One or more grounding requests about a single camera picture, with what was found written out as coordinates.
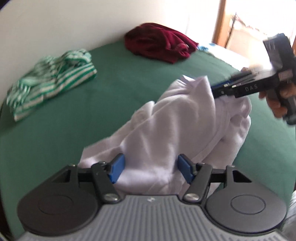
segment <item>white wall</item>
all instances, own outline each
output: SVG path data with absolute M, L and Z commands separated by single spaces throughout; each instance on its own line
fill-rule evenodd
M 11 0 L 0 11 L 0 103 L 39 58 L 69 49 L 91 50 L 144 22 L 183 33 L 188 29 L 194 40 L 207 36 L 210 42 L 219 0 L 210 1 L 213 5 L 204 9 L 202 0 Z M 196 12 L 189 17 L 192 7 Z
M 212 42 L 220 0 L 191 1 L 187 36 L 198 43 Z

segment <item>round black pad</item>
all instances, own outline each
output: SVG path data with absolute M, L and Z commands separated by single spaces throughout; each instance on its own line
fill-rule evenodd
M 240 195 L 231 200 L 231 207 L 241 214 L 257 214 L 265 208 L 265 202 L 253 195 Z
M 96 198 L 69 183 L 47 182 L 19 202 L 18 217 L 25 230 L 60 236 L 87 225 L 98 211 Z
M 233 183 L 213 193 L 206 202 L 211 218 L 233 231 L 260 233 L 277 227 L 286 205 L 276 194 L 256 183 Z

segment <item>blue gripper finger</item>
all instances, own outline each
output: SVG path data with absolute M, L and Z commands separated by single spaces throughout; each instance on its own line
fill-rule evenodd
M 195 177 L 193 174 L 193 166 L 194 164 L 184 154 L 180 154 L 177 157 L 178 170 L 182 173 L 188 184 L 191 184 Z
M 112 184 L 116 183 L 120 174 L 124 170 L 126 165 L 125 157 L 122 153 L 118 154 L 111 162 L 110 162 L 110 172 L 108 174 L 110 181 Z

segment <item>green bedsheet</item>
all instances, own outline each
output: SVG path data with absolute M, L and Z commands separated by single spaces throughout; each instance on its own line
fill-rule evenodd
M 78 163 L 83 147 L 111 135 L 182 74 L 208 75 L 216 83 L 236 71 L 203 52 L 174 65 L 146 59 L 127 51 L 123 42 L 91 54 L 98 70 L 95 80 L 53 98 L 18 123 L 3 106 L 0 190 L 15 237 L 23 232 L 16 213 L 18 201 L 66 164 Z M 234 163 L 288 203 L 296 178 L 295 129 L 274 119 L 257 95 L 250 98 L 251 128 Z

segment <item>gray ribbed base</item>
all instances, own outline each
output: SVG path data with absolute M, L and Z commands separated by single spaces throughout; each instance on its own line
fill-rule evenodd
M 19 241 L 251 241 L 286 240 L 277 231 L 257 237 L 238 236 L 214 226 L 196 205 L 177 196 L 126 196 L 104 205 L 96 218 L 73 234 L 41 237 L 24 233 Z

